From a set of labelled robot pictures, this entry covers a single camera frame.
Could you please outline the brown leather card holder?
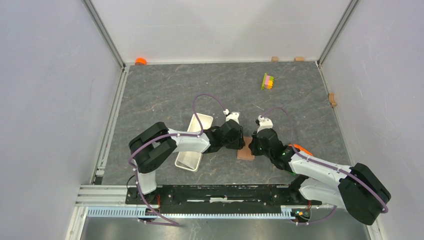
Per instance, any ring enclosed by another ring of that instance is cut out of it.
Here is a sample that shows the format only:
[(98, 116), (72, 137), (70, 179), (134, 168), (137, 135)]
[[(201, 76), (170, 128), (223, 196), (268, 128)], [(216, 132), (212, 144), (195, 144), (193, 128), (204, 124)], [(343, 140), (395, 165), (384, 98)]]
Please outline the brown leather card holder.
[(253, 138), (249, 136), (244, 136), (243, 140), (245, 146), (242, 149), (237, 150), (236, 158), (238, 160), (253, 161), (255, 159), (255, 156), (252, 155), (251, 149), (249, 148), (249, 144), (252, 142)]

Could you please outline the white rectangular tray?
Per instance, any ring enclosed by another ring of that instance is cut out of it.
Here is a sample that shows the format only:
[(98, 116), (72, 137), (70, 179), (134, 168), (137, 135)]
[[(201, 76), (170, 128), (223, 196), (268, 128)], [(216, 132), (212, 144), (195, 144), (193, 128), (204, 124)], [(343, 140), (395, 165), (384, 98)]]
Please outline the white rectangular tray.
[[(212, 126), (214, 118), (210, 115), (197, 113), (200, 122), (205, 130)], [(201, 126), (193, 114), (188, 125), (187, 133), (197, 134), (201, 130)], [(175, 166), (186, 171), (197, 172), (202, 159), (202, 151), (207, 147), (205, 138), (196, 138), (183, 136), (179, 141), (176, 150), (178, 155), (174, 162)]]

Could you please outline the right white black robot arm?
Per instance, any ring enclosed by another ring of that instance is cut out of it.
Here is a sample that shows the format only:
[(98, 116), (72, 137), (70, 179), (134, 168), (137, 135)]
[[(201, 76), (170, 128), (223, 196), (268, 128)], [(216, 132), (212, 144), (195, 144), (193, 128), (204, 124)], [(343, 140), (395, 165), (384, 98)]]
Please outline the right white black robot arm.
[(272, 128), (255, 131), (248, 147), (254, 156), (265, 156), (277, 169), (297, 176), (288, 191), (295, 204), (328, 203), (368, 226), (388, 212), (391, 194), (365, 164), (339, 165), (316, 158), (292, 144), (284, 145)]

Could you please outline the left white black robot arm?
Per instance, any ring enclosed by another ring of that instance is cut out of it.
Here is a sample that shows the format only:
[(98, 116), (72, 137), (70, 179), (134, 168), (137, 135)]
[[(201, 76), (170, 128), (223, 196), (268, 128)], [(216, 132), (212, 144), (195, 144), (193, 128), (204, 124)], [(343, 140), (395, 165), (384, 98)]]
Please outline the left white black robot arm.
[(157, 198), (156, 170), (172, 153), (240, 150), (245, 141), (243, 127), (233, 119), (196, 132), (176, 131), (159, 121), (133, 138), (128, 146), (131, 153), (128, 163), (135, 172), (137, 196), (145, 204), (151, 204)]

